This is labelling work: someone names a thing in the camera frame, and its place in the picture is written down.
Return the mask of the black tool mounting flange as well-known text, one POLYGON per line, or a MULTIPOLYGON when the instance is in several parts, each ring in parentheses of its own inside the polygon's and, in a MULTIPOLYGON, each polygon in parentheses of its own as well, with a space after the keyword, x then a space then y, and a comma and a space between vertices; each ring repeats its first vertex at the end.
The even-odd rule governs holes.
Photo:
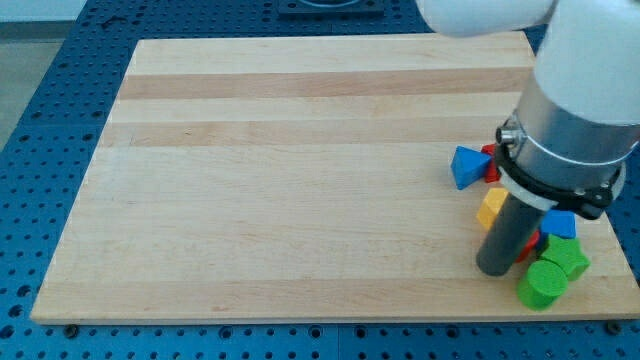
POLYGON ((622 192, 624 160, 600 165, 556 155, 526 133, 515 113, 496 129, 495 137, 494 158, 502 184, 531 207, 596 220, 622 192))

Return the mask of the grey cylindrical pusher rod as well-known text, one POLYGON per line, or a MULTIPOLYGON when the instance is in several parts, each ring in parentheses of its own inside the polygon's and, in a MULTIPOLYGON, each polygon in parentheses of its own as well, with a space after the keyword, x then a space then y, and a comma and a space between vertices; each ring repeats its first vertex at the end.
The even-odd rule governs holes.
POLYGON ((479 269, 489 276, 505 275, 544 216, 544 211, 508 195, 476 255, 479 269))

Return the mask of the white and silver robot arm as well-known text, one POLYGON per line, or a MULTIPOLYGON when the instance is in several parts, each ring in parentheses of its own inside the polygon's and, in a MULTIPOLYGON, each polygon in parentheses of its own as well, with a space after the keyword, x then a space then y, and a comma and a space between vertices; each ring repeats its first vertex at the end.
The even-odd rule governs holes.
POLYGON ((496 131, 508 195, 478 254, 505 274, 552 209, 597 219, 620 194, 639 143, 639 5, 634 0, 419 0, 437 33, 547 28, 518 104, 496 131))

